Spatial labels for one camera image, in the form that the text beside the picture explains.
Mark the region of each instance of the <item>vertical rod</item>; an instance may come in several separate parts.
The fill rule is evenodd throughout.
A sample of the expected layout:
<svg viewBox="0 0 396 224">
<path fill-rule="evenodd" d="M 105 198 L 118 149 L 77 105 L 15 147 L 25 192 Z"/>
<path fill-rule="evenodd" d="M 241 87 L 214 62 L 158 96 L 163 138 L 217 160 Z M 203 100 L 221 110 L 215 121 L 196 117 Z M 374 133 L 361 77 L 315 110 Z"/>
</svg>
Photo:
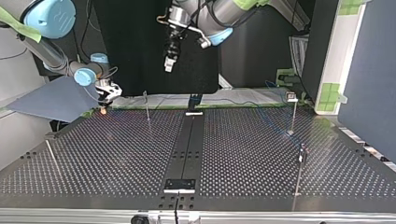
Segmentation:
<svg viewBox="0 0 396 224">
<path fill-rule="evenodd" d="M 294 103 L 294 110 L 293 110 L 293 120 L 291 121 L 291 128 L 290 128 L 290 133 L 294 133 L 294 121 L 296 119 L 296 112 L 297 112 L 297 103 Z"/>
<path fill-rule="evenodd" d="M 53 151 L 52 151 L 52 147 L 50 146 L 50 141 L 49 141 L 49 140 L 46 140 L 46 144 L 47 144 L 47 147 L 48 147 L 48 149 L 49 149 L 49 153 L 50 153 L 51 157 L 52 157 L 54 160 L 56 160 L 55 155 L 53 154 Z"/>
</svg>

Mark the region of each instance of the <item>black cable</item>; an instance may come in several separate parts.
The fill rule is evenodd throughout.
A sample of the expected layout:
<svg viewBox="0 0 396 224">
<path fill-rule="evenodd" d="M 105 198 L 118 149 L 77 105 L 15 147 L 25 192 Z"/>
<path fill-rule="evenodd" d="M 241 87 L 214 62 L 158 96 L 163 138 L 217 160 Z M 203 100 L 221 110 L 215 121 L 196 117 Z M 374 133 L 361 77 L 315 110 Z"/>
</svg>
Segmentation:
<svg viewBox="0 0 396 224">
<path fill-rule="evenodd" d="M 296 0 L 296 2 L 294 3 L 293 15 L 291 16 L 291 25 L 293 25 L 293 23 L 294 23 L 294 17 L 296 15 L 297 4 L 298 4 L 298 1 Z M 297 77 L 300 79 L 300 82 L 301 82 L 301 85 L 303 86 L 304 91 L 306 92 L 308 97 L 311 99 L 312 103 L 315 104 L 314 98 L 312 98 L 311 95 L 309 95 L 309 92 L 306 90 L 306 87 L 305 87 L 305 85 L 303 83 L 303 79 L 302 79 L 302 77 L 299 74 L 299 71 L 298 71 L 298 68 L 297 68 L 296 58 L 295 58 L 295 55 L 294 55 L 294 47 L 293 47 L 292 42 L 291 42 L 291 58 L 293 59 L 294 65 L 296 66 Z"/>
<path fill-rule="evenodd" d="M 80 54 L 80 52 L 79 52 L 78 39 L 77 39 L 76 30 L 75 30 L 74 27 L 72 28 L 72 34 L 73 34 L 73 38 L 74 38 L 74 42 L 75 42 L 75 48 L 76 48 L 76 52 L 77 52 L 78 57 L 79 57 L 84 63 L 87 63 L 83 58 L 80 57 L 81 54 Z"/>
<path fill-rule="evenodd" d="M 177 195 L 176 206 L 175 206 L 175 223 L 176 224 L 178 224 L 177 206 L 178 206 L 178 195 Z"/>
<path fill-rule="evenodd" d="M 79 44 L 79 47 L 81 48 L 82 53 L 84 54 L 84 56 L 89 60 L 90 57 L 88 56 L 88 54 L 85 52 L 84 48 L 83 48 L 83 44 L 84 44 L 84 40 L 85 40 L 85 35 L 87 34 L 88 31 L 88 26 L 90 25 L 90 19 L 91 19 L 91 14 L 92 14 L 92 0 L 87 0 L 89 1 L 88 7 L 88 17 L 87 17 L 87 21 L 85 22 L 85 27 L 84 27 L 84 33 L 82 33 L 82 38 L 81 38 L 81 42 Z"/>
<path fill-rule="evenodd" d="M 240 26 L 240 25 L 242 25 L 243 23 L 245 23 L 248 19 L 250 19 L 255 13 L 256 13 L 256 11 L 257 11 L 257 7 L 256 8 L 254 8 L 254 9 L 251 9 L 250 10 L 250 13 L 247 15 L 247 16 L 245 16 L 245 18 L 240 18 L 238 21 L 236 21 L 234 24 L 225 24 L 225 23 L 223 23 L 222 21 L 220 21 L 219 19 L 218 19 L 218 17 L 216 16 L 216 14 L 215 14 L 215 11 L 214 11 L 214 5 L 215 5 L 215 1 L 214 0 L 208 0 L 208 1 L 211 1 L 211 2 L 213 2 L 212 3 L 212 6 L 208 6 L 208 4 L 206 4 L 206 7 L 207 7 L 207 11 L 209 12 L 209 14 L 210 14 L 210 16 L 212 17 L 212 19 L 219 25 L 219 26 L 222 26 L 222 27 L 224 27 L 224 28 L 236 28 L 236 27 L 238 27 L 238 26 Z"/>
<path fill-rule="evenodd" d="M 13 55 L 13 56 L 9 56 L 9 57 L 5 57 L 5 58 L 0 58 L 0 60 L 13 59 L 13 58 L 19 57 L 22 54 L 24 54 L 26 51 L 27 51 L 27 48 L 24 49 L 22 53 L 19 53 L 19 54 Z"/>
<path fill-rule="evenodd" d="M 196 20 L 196 26 L 198 27 L 198 20 L 199 20 L 199 13 L 201 12 L 201 0 L 198 0 L 198 8 L 197 8 L 197 20 Z"/>
</svg>

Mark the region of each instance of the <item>cable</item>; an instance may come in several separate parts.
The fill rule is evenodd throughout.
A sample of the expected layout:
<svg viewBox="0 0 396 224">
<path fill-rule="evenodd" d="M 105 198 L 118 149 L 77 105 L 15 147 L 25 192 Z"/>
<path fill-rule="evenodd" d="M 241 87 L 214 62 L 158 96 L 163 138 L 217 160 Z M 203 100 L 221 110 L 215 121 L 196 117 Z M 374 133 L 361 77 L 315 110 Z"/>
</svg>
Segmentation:
<svg viewBox="0 0 396 224">
<path fill-rule="evenodd" d="M 291 25 L 293 25 L 293 23 L 294 23 L 294 17 L 295 17 L 295 15 L 296 15 L 296 9 L 297 9 L 297 4 L 298 4 L 298 1 L 297 1 L 297 0 L 295 0 L 295 1 L 296 1 L 296 2 L 294 3 L 293 15 L 291 16 Z M 295 66 L 296 66 L 296 75 L 297 75 L 297 77 L 300 79 L 300 82 L 301 82 L 301 85 L 303 86 L 304 91 L 306 92 L 306 94 L 308 95 L 308 97 L 311 99 L 312 103 L 314 103 L 314 105 L 315 105 L 316 103 L 315 103 L 314 98 L 312 98 L 311 95 L 309 95 L 309 92 L 308 92 L 308 90 L 306 89 L 306 87 L 305 87 L 305 85 L 304 85 L 304 83 L 303 83 L 303 79 L 302 79 L 302 77 L 300 76 L 300 74 L 299 74 L 299 72 L 298 72 L 298 69 L 297 69 L 297 62 L 296 62 L 296 58 L 295 58 L 295 56 L 294 56 L 294 47 L 293 47 L 293 44 L 292 44 L 292 43 L 291 43 L 291 58 L 293 59 L 293 62 L 294 62 L 294 64 L 295 64 Z"/>
<path fill-rule="evenodd" d="M 272 81 L 265 80 L 265 85 L 266 85 L 268 88 L 270 88 L 270 89 L 271 89 L 271 87 L 268 86 L 268 83 L 274 85 L 274 88 L 277 88 L 277 91 L 279 92 L 279 96 L 280 96 L 280 99 L 282 100 L 282 103 L 283 103 L 283 104 L 286 104 L 285 100 L 283 99 L 283 94 L 282 94 L 282 92 L 280 91 L 280 89 L 277 87 L 277 85 L 276 85 L 274 82 L 272 82 Z"/>
<path fill-rule="evenodd" d="M 89 6 L 89 4 L 90 4 L 90 0 L 87 0 L 87 6 L 85 7 L 85 13 L 86 13 L 86 15 L 87 15 L 87 20 L 88 20 L 88 22 L 90 23 L 90 26 L 91 26 L 94 30 L 96 30 L 97 32 L 102 32 L 99 28 L 96 28 L 96 27 L 92 24 L 91 19 L 89 19 L 90 14 L 92 13 L 92 12 L 89 12 L 89 11 L 88 11 L 88 6 Z"/>
<path fill-rule="evenodd" d="M 96 99 L 95 97 L 93 97 L 93 96 L 90 94 L 90 92 L 87 90 L 87 88 L 84 87 L 84 90 L 85 90 L 85 92 L 87 92 L 87 94 L 88 94 L 94 101 L 96 101 L 97 103 L 106 104 L 105 101 L 100 101 L 100 100 Z"/>
<path fill-rule="evenodd" d="M 16 112 L 16 111 L 13 111 L 13 112 L 11 112 L 11 113 L 8 113 L 8 114 L 6 114 L 6 115 L 0 117 L 0 119 L 4 119 L 4 118 L 6 118 L 6 117 L 8 117 L 8 116 L 10 116 L 10 115 L 13 115 L 13 114 L 15 114 L 15 113 L 17 113 L 17 112 Z"/>
<path fill-rule="evenodd" d="M 75 30 L 74 27 L 72 28 L 72 34 L 73 34 L 73 38 L 74 38 L 74 42 L 75 42 L 75 47 L 76 47 L 76 52 L 77 52 L 77 61 L 78 61 L 79 63 L 81 63 L 81 60 L 82 60 L 84 63 L 87 63 L 87 62 L 85 62 L 85 60 L 83 60 L 83 59 L 81 58 L 81 56 L 80 56 L 79 47 L 78 47 L 77 34 L 76 34 L 76 30 Z"/>
<path fill-rule="evenodd" d="M 199 20 L 199 14 L 200 14 L 200 12 L 201 12 L 201 0 L 198 0 L 198 12 L 197 12 L 197 20 L 196 20 L 196 26 L 198 27 L 198 20 Z"/>
<path fill-rule="evenodd" d="M 112 77 L 114 74 L 116 74 L 119 71 L 119 68 L 117 66 L 114 66 L 110 69 L 108 69 L 108 75 L 106 77 L 101 77 L 100 79 L 106 79 Z"/>
<path fill-rule="evenodd" d="M 213 19 L 219 26 L 222 26 L 222 27 L 224 27 L 224 28 L 236 28 L 236 27 L 242 25 L 242 24 L 245 23 L 248 19 L 250 19 L 250 18 L 256 13 L 256 11 L 257 11 L 257 9 L 258 9 L 258 8 L 256 7 L 256 8 L 254 8 L 254 9 L 250 10 L 250 13 L 249 13 L 244 19 L 240 18 L 239 20 L 237 20 L 237 21 L 234 22 L 233 24 L 225 24 L 225 23 L 223 23 L 222 21 L 220 21 L 220 20 L 218 19 L 218 17 L 216 16 L 216 13 L 215 13 L 215 11 L 214 11 L 215 1 L 214 1 L 214 0 L 208 0 L 208 1 L 206 1 L 206 2 L 209 2 L 209 1 L 211 1 L 211 2 L 213 2 L 213 3 L 212 3 L 212 5 L 211 5 L 210 7 L 208 6 L 208 4 L 206 4 L 207 11 L 209 12 L 209 14 L 210 14 L 210 16 L 212 17 L 212 19 Z"/>
<path fill-rule="evenodd" d="M 82 38 L 81 38 L 81 42 L 79 43 L 79 47 L 81 48 L 82 53 L 84 54 L 84 56 L 89 60 L 90 57 L 88 56 L 88 54 L 85 52 L 84 48 L 83 48 L 83 44 L 84 44 L 84 40 L 85 40 L 85 35 L 87 34 L 88 31 L 88 26 L 90 25 L 90 18 L 91 18 L 91 14 L 92 14 L 92 1 L 88 0 L 88 17 L 87 17 L 87 21 L 85 22 L 85 27 L 84 27 L 84 32 L 82 33 Z"/>
<path fill-rule="evenodd" d="M 26 51 L 27 51 L 27 48 L 24 49 L 23 52 L 21 52 L 21 53 L 19 53 L 19 54 L 16 54 L 16 55 L 13 55 L 13 56 L 9 56 L 9 57 L 5 57 L 5 58 L 0 58 L 0 60 L 7 60 L 7 59 L 13 59 L 13 58 L 19 57 L 19 56 L 21 56 L 22 54 L 24 54 Z"/>
</svg>

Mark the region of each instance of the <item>green tape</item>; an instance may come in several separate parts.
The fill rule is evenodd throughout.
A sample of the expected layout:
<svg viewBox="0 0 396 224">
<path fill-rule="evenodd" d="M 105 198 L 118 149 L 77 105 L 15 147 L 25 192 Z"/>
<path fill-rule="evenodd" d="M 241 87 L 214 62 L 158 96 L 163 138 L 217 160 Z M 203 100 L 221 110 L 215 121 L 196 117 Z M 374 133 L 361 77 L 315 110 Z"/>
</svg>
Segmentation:
<svg viewBox="0 0 396 224">
<path fill-rule="evenodd" d="M 85 119 L 88 119 L 88 118 L 92 117 L 92 114 L 93 114 L 94 111 L 95 111 L 94 109 L 91 109 L 91 110 L 89 110 L 87 112 L 84 112 L 84 113 L 81 114 L 81 117 L 83 117 Z"/>
<path fill-rule="evenodd" d="M 267 5 L 270 2 L 270 0 L 259 0 L 257 2 L 257 7 L 263 7 L 265 5 Z"/>
<path fill-rule="evenodd" d="M 332 112 L 337 106 L 340 84 L 338 83 L 323 83 L 317 111 Z"/>
<path fill-rule="evenodd" d="M 362 3 L 362 0 L 342 0 L 338 15 L 357 15 Z"/>
<path fill-rule="evenodd" d="M 33 39 L 37 43 L 40 42 L 40 40 L 41 40 L 41 34 L 37 29 L 20 23 L 2 7 L 0 7 L 0 21 L 11 26 L 14 30 L 16 30 L 21 35 L 25 35 L 25 36 Z"/>
<path fill-rule="evenodd" d="M 269 3 L 270 0 L 233 0 L 237 6 L 242 10 L 248 11 L 254 6 L 263 7 Z"/>
</svg>

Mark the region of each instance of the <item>metal bracket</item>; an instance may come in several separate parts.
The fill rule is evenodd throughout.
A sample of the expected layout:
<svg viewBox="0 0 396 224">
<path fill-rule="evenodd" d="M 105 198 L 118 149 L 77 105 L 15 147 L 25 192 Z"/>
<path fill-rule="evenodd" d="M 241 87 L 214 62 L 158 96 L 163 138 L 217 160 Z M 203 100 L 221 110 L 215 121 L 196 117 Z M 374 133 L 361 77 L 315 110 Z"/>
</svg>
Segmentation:
<svg viewBox="0 0 396 224">
<path fill-rule="evenodd" d="M 159 214 L 148 215 L 149 224 L 161 224 L 161 218 Z"/>
<path fill-rule="evenodd" d="M 345 95 L 340 94 L 338 96 L 338 102 L 340 102 L 341 104 L 347 104 L 347 97 Z"/>
<path fill-rule="evenodd" d="M 180 26 L 180 27 L 183 27 L 183 28 L 187 28 L 187 29 L 189 29 L 191 31 L 194 31 L 195 33 L 200 34 L 201 35 L 201 39 L 200 39 L 201 48 L 207 49 L 207 48 L 209 48 L 212 45 L 212 42 L 210 42 L 210 40 L 205 36 L 205 34 L 204 34 L 204 32 L 202 32 L 202 30 L 200 30 L 198 28 L 195 28 L 195 27 L 192 27 L 192 26 L 187 26 L 187 25 L 182 24 L 182 23 L 180 23 L 178 21 L 172 21 L 172 20 L 168 20 L 168 21 L 169 21 L 169 23 L 171 23 L 173 25 Z"/>
<path fill-rule="evenodd" d="M 194 179 L 168 179 L 165 183 L 164 193 L 193 194 L 195 193 Z"/>
<path fill-rule="evenodd" d="M 190 213 L 188 224 L 201 224 L 201 217 L 199 213 Z"/>
</svg>

